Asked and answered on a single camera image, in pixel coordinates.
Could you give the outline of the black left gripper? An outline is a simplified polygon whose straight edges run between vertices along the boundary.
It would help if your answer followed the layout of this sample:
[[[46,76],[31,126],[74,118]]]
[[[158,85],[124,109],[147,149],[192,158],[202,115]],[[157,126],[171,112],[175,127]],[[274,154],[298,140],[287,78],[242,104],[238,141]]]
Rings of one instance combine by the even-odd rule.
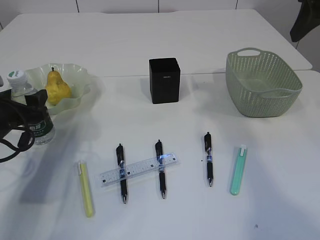
[[[11,130],[22,127],[29,130],[28,117],[30,107],[43,109],[46,106],[48,94],[45,89],[25,95],[26,104],[12,100],[11,91],[0,93],[0,138],[3,139]]]

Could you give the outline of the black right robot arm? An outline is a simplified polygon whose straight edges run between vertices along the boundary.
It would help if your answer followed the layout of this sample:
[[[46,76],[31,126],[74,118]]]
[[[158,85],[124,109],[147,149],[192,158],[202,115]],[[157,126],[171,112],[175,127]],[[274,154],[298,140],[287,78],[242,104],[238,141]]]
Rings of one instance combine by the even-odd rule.
[[[298,42],[320,25],[320,0],[299,0],[298,16],[290,30],[292,42]]]

